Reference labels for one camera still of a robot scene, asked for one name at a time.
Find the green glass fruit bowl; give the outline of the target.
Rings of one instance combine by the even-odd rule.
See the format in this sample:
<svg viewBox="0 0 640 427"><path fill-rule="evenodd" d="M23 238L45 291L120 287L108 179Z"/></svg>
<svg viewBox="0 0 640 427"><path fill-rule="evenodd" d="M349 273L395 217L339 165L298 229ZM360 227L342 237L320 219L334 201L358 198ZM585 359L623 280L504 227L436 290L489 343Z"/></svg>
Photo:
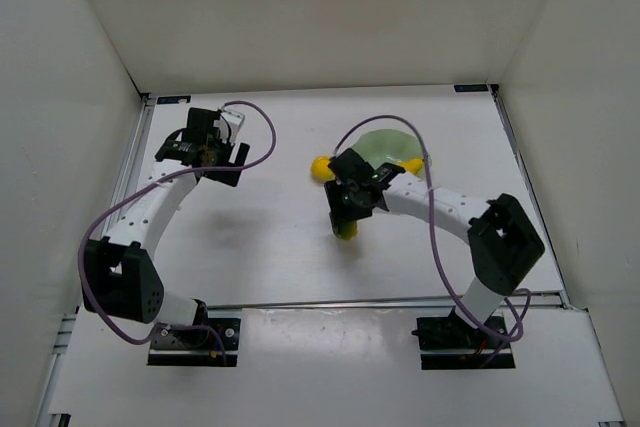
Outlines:
<svg viewBox="0 0 640 427"><path fill-rule="evenodd" d="M362 134L351 146L367 163L377 169L384 163L400 162L424 155L418 140L396 129L378 129Z"/></svg>

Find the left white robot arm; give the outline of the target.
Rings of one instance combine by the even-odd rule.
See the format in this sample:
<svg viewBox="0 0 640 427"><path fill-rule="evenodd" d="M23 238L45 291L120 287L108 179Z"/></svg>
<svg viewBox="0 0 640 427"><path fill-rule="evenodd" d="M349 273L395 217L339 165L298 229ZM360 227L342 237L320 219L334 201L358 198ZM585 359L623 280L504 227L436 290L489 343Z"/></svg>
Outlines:
<svg viewBox="0 0 640 427"><path fill-rule="evenodd" d="M203 305L169 293L153 259L169 222L203 178L234 187L249 153L236 141L244 114L224 106L192 107L184 127L170 133L154 156L142 193L98 240L87 238L79 267L85 308L120 338L135 344L116 324L194 325Z"/></svg>

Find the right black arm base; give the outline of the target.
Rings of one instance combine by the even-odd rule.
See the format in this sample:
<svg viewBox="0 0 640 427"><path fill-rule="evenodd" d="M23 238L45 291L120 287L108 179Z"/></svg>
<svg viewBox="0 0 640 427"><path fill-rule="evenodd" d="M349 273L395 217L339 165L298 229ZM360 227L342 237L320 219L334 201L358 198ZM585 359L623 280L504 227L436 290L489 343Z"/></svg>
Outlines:
<svg viewBox="0 0 640 427"><path fill-rule="evenodd" d="M411 334L417 338L425 371L506 370L516 367L509 343L475 329L453 314L418 317Z"/></svg>

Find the white front cover board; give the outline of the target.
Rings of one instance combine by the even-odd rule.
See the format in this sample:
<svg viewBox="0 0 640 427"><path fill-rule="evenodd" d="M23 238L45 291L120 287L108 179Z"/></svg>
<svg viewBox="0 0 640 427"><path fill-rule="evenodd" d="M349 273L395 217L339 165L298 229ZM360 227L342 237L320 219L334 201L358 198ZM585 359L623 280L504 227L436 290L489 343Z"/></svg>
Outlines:
<svg viewBox="0 0 640 427"><path fill-rule="evenodd" d="M74 426L597 426L618 406L585 313L533 309L511 369L425 371L413 310L246 310L233 367L152 367L77 317L50 409Z"/></svg>

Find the yellow fake lemon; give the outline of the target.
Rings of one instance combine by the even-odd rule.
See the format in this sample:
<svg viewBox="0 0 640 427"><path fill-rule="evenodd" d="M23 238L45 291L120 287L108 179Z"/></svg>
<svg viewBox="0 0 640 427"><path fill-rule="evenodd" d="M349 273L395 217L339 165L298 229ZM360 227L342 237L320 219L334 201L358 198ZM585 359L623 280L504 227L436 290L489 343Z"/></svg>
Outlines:
<svg viewBox="0 0 640 427"><path fill-rule="evenodd" d="M310 166L310 172L312 177L317 182L328 182L335 178L334 173L329 168L330 158L328 156L316 157Z"/></svg>

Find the left blue label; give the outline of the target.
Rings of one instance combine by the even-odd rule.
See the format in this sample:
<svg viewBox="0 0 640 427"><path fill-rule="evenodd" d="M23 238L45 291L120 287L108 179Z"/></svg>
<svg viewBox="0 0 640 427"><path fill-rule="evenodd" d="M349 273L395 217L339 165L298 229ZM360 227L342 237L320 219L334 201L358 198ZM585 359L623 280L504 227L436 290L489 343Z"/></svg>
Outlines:
<svg viewBox="0 0 640 427"><path fill-rule="evenodd" d="M156 105L176 105L176 104L188 104L191 102L190 95L181 96L161 96L156 99Z"/></svg>

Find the front aluminium rail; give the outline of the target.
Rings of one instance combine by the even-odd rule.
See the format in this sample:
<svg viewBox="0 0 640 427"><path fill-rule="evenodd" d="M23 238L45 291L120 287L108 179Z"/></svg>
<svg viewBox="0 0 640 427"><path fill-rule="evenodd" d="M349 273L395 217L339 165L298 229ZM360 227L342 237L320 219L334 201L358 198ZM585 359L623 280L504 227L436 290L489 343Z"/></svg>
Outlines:
<svg viewBox="0 0 640 427"><path fill-rule="evenodd" d="M314 301L314 302L276 302L254 304L226 304L209 305L208 310L235 311L241 309L345 309L345 308L447 308L455 306L455 302L449 297L404 297L369 300L342 300L342 301ZM536 308L567 308L569 306L564 292L538 292L533 293L530 299L530 307Z"/></svg>

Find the yellow fake pear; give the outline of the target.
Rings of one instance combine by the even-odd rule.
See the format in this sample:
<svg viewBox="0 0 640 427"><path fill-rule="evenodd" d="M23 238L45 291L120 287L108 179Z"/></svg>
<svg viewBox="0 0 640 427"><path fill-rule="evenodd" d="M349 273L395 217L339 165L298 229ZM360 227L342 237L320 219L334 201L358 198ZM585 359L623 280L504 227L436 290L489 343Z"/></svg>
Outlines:
<svg viewBox="0 0 640 427"><path fill-rule="evenodd" d="M399 163L399 166L421 179L425 178L424 160L422 158L413 158Z"/></svg>

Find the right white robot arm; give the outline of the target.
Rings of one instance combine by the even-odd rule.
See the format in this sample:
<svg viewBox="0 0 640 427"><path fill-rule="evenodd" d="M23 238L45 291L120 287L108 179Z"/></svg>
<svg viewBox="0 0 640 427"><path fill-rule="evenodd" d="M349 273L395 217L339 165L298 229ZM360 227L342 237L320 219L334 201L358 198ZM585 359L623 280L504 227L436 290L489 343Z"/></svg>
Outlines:
<svg viewBox="0 0 640 427"><path fill-rule="evenodd" d="M470 250L474 278L462 296L453 294L455 306L445 324L460 333L481 331L503 341L518 334L500 334L486 322L502 302L520 286L541 259L545 246L520 202L510 194L482 200L444 188L400 165L373 168L355 150L332 157L332 180L324 185L334 234L346 237L358 221L375 211L412 217L427 223L435 243L443 230Z"/></svg>

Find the blue label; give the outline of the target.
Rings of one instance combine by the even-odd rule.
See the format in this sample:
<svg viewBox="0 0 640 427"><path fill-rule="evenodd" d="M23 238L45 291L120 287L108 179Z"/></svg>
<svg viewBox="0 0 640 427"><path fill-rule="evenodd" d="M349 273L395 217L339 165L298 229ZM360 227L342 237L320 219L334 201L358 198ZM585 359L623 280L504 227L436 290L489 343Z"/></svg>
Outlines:
<svg viewBox="0 0 640 427"><path fill-rule="evenodd" d="M454 91L456 93L481 93L488 92L489 87L486 84L455 84Z"/></svg>
<svg viewBox="0 0 640 427"><path fill-rule="evenodd" d="M176 104L188 104L191 102L190 95L181 96L161 96L156 99L156 105L176 105Z"/></svg>

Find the right blue label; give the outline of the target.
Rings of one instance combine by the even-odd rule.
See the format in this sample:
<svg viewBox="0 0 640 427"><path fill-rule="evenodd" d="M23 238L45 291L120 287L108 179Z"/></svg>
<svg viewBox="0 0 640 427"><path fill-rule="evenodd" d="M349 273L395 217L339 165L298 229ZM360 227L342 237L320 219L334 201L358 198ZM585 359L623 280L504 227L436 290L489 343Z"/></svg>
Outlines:
<svg viewBox="0 0 640 427"><path fill-rule="evenodd" d="M489 87L486 84L455 84L454 91L456 93L481 93L488 92Z"/></svg>

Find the green yellow fake mango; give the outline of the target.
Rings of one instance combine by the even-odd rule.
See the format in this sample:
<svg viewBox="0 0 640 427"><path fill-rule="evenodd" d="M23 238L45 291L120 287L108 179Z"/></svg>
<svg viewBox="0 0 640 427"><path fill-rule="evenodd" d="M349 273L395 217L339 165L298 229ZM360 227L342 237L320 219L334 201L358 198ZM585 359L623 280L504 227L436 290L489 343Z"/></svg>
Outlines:
<svg viewBox="0 0 640 427"><path fill-rule="evenodd" d="M338 239L348 241L358 234L358 225L356 221L338 221L332 230Z"/></svg>

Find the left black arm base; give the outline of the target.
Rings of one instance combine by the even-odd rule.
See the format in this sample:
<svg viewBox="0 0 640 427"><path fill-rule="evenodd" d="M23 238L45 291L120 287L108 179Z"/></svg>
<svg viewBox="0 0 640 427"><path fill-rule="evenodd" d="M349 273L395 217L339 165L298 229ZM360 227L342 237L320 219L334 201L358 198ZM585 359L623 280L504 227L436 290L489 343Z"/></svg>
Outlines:
<svg viewBox="0 0 640 427"><path fill-rule="evenodd" d="M209 311L204 320L208 330L161 328L149 343L147 365L236 367L241 338L240 314Z"/></svg>

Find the left aluminium rail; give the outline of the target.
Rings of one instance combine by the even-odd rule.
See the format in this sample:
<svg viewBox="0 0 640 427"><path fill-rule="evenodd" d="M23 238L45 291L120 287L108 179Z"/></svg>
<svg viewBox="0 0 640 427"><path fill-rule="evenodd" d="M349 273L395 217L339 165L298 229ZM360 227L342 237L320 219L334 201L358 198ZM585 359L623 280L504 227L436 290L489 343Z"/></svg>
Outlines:
<svg viewBox="0 0 640 427"><path fill-rule="evenodd" d="M153 100L150 93L144 93L141 96L140 111L128 139L124 157L117 172L116 181L107 205L107 209L116 206L127 196L133 194L137 189L138 179L142 169L146 142L151 126L154 105L155 101ZM95 230L98 230L98 234L101 235L106 232L112 224L113 221L109 220L107 217L103 217L102 214L99 214L97 218L89 222L89 226L82 234L77 252L77 271L80 280L80 304L84 303L84 282L82 266L86 241L90 238Z"/></svg>

